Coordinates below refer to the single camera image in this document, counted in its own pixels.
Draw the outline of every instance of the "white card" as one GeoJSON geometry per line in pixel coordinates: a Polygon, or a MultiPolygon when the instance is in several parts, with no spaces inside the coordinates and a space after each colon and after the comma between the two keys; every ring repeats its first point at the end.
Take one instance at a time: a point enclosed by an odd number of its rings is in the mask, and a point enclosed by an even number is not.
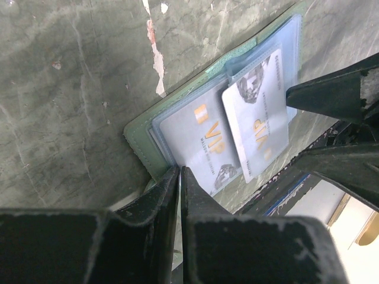
{"type": "Polygon", "coordinates": [[[288,146],[281,49],[243,72],[245,75],[224,91],[222,100],[249,183],[288,146]]]}

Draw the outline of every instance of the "card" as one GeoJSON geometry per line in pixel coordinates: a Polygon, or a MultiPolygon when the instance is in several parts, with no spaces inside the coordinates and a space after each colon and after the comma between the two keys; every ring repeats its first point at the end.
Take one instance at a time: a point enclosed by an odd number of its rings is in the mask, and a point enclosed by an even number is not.
{"type": "Polygon", "coordinates": [[[190,167],[200,186],[212,196],[242,173],[221,100],[227,84],[223,76],[216,86],[203,89],[174,113],[158,118],[163,144],[176,164],[190,167]]]}
{"type": "Polygon", "coordinates": [[[249,183],[288,146],[281,49],[252,64],[222,100],[249,183]]]}

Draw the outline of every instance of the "scratched surface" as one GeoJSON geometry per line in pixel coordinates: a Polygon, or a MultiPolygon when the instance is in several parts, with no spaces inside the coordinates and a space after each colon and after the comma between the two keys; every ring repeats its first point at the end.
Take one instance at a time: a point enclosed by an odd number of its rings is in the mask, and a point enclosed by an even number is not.
{"type": "MultiPolygon", "coordinates": [[[[0,206],[110,206],[150,177],[124,126],[269,23],[291,0],[0,0],[0,206]]],[[[301,81],[379,51],[377,0],[310,1],[301,81]]],[[[235,212],[332,119],[299,113],[235,212]]]]}

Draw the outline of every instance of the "red stain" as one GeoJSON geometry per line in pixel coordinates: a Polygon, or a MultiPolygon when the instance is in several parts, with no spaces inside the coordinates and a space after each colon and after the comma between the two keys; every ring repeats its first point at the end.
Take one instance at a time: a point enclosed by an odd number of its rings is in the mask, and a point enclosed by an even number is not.
{"type": "Polygon", "coordinates": [[[155,30],[153,27],[153,21],[150,19],[147,21],[147,37],[149,38],[151,44],[155,44],[155,30]]]}

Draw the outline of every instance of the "green card holder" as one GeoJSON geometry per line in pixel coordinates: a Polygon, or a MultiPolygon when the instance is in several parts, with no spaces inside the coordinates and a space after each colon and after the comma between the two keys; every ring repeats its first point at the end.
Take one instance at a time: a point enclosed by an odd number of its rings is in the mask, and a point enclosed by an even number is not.
{"type": "Polygon", "coordinates": [[[299,3],[292,5],[255,36],[222,55],[211,66],[206,68],[206,70],[199,73],[125,126],[125,138],[155,181],[158,181],[166,173],[169,169],[169,164],[166,162],[166,159],[150,134],[150,130],[152,129],[152,119],[220,73],[228,60],[243,55],[257,44],[264,41],[293,15],[300,14],[303,16],[307,7],[307,1],[300,1],[299,3]]]}

